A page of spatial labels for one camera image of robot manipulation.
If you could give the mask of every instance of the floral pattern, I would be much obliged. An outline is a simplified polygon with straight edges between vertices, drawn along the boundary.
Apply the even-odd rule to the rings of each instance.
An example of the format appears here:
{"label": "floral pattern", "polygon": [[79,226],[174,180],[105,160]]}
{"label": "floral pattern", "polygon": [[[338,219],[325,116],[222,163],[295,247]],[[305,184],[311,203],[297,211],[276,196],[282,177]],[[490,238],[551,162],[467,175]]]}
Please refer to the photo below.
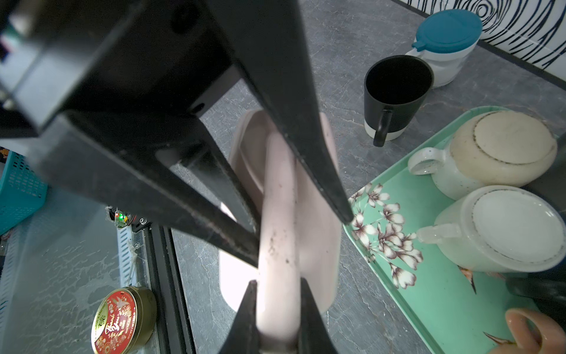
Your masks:
{"label": "floral pattern", "polygon": [[502,346],[503,344],[515,344],[515,342],[508,339],[498,338],[494,335],[485,332],[483,334],[485,334],[489,339],[493,340],[499,346]]}
{"label": "floral pattern", "polygon": [[471,270],[466,269],[466,268],[462,268],[460,266],[458,266],[458,269],[462,272],[462,274],[469,281],[471,288],[474,290],[474,294],[477,295],[478,292],[475,290],[474,273]]}
{"label": "floral pattern", "polygon": [[[365,256],[367,262],[375,262],[376,257],[384,259],[391,267],[391,277],[395,287],[407,289],[415,285],[417,276],[399,265],[394,265],[392,261],[399,259],[412,270],[417,270],[418,264],[423,262],[423,255],[413,246],[416,234],[402,232],[405,218],[398,213],[401,206],[399,203],[385,204],[384,201],[389,200],[390,196],[382,190],[381,184],[373,186],[369,183],[348,199],[352,208],[357,210],[351,223],[351,234],[368,252]],[[364,195],[367,196],[367,203],[362,208],[358,201]],[[381,219],[364,224],[363,213],[368,206],[372,208],[380,206]]]}
{"label": "floral pattern", "polygon": [[[471,285],[471,288],[474,290],[474,293],[477,294],[478,292],[475,290],[475,283],[474,283],[474,273],[466,268],[462,268],[460,266],[458,266],[458,269],[462,272],[462,274],[466,277],[466,279],[468,280],[468,282]],[[502,279],[505,280],[505,276],[501,273],[496,273],[496,272],[487,272],[486,275],[496,278],[496,279]]]}

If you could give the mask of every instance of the teal lid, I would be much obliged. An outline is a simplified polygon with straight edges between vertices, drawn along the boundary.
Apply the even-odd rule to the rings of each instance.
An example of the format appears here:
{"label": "teal lid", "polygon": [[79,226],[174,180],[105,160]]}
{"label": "teal lid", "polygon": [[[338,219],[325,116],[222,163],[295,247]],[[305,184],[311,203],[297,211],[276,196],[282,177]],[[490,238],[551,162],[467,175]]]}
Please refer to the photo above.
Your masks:
{"label": "teal lid", "polygon": [[429,16],[417,30],[417,51],[455,53],[473,45],[482,34],[482,21],[468,10],[445,10]]}

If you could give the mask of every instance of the teal basket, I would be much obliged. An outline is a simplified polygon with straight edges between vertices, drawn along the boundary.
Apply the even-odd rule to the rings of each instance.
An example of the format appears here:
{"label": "teal basket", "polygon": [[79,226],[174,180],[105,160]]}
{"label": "teal basket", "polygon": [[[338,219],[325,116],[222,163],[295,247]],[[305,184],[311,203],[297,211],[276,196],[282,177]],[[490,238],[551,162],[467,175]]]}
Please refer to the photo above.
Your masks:
{"label": "teal basket", "polygon": [[0,234],[41,208],[46,193],[47,184],[37,178],[25,157],[10,151],[0,180]]}

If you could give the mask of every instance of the gray marble countertop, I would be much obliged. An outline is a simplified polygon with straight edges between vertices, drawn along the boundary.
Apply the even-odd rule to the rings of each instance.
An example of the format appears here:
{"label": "gray marble countertop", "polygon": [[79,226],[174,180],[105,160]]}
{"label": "gray marble countertop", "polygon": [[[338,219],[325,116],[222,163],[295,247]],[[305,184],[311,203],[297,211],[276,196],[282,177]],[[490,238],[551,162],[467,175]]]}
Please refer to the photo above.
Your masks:
{"label": "gray marble countertop", "polygon": [[[363,128],[363,78],[376,61],[410,50],[424,20],[390,0],[301,2],[320,110],[334,129],[340,178],[348,195],[371,181],[466,110],[500,105],[566,131],[566,92],[483,48],[458,77],[432,90],[401,137],[373,147]],[[258,103],[240,81],[203,116],[224,154],[238,118]],[[218,203],[187,170],[176,172]],[[218,285],[218,252],[174,232],[197,353],[216,354],[235,313]],[[337,350],[347,353],[429,353],[411,324],[343,235],[338,294],[324,322]]]}

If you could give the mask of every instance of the black mug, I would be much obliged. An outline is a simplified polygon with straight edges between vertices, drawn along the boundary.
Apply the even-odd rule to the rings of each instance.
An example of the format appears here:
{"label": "black mug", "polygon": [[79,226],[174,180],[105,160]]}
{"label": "black mug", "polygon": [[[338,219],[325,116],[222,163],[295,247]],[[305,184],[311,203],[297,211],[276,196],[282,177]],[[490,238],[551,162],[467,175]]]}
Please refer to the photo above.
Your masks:
{"label": "black mug", "polygon": [[430,66],[412,56],[388,57],[368,70],[363,106],[366,131],[370,135],[375,131],[374,146],[383,146],[387,133],[409,125],[433,82]]}

